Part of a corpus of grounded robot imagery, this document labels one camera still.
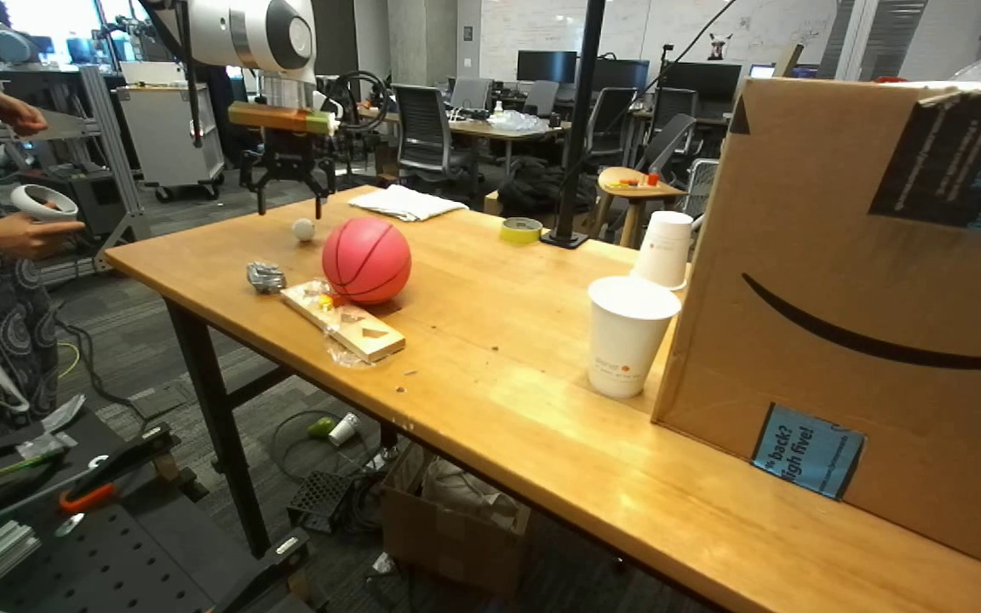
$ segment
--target amazon smile logo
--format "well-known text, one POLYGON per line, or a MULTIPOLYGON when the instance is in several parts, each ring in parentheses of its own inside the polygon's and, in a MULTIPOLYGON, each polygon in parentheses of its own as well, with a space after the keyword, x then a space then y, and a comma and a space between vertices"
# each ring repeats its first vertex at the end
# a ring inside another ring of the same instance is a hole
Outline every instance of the amazon smile logo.
POLYGON ((981 355, 947 355, 947 352, 926 352, 926 348, 909 348, 909 343, 891 343, 891 342, 882 342, 882 338, 867 338, 867 332, 848 329, 840 325, 822 320, 822 315, 792 308, 791 301, 775 297, 774 288, 767 288, 754 276, 741 276, 741 279, 780 315, 785 315, 799 329, 808 329, 808 332, 814 332, 822 342, 831 342, 839 348, 848 348, 848 352, 858 352, 858 355, 873 355, 873 359, 885 359, 885 362, 920 364, 920 368, 981 370, 981 355))

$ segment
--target red ball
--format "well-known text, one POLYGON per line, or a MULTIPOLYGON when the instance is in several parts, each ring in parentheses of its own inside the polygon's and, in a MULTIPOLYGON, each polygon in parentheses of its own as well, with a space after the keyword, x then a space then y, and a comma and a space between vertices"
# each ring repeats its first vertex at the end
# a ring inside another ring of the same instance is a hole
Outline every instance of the red ball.
POLYGON ((411 276, 408 237, 381 218, 350 218, 328 235, 322 276, 344 303, 387 303, 411 276))

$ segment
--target box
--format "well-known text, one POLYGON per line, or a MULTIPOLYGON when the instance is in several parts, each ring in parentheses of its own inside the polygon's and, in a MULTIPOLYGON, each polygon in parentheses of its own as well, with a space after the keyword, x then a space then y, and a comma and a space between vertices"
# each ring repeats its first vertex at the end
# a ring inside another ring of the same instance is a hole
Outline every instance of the box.
POLYGON ((487 514, 431 501, 422 487, 431 461, 431 452, 408 441, 390 462, 383 479, 383 552, 487 596, 513 599, 532 511, 516 504, 513 520, 490 520, 487 514))
POLYGON ((796 479, 774 416, 863 447, 835 496, 981 560, 981 92, 741 88, 654 423, 796 479))

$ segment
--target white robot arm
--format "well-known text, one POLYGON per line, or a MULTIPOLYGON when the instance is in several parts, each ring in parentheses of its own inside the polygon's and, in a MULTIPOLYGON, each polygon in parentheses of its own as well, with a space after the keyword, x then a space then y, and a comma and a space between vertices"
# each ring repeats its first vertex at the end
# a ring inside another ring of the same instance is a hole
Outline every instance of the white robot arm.
POLYGON ((260 67, 270 105, 311 109, 313 0, 150 0, 146 11, 193 60, 260 67))

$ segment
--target person's hand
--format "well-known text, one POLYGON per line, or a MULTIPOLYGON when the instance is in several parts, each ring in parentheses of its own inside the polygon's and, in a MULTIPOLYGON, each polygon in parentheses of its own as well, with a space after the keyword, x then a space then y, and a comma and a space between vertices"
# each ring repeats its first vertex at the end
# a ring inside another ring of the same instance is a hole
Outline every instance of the person's hand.
POLYGON ((28 214, 0 218, 0 254, 2 259, 41 259, 50 254, 65 237, 77 235, 80 221, 35 221, 28 214))
POLYGON ((48 118, 38 105, 13 100, 0 92, 0 118, 16 132, 16 137, 35 137, 48 130, 48 118))

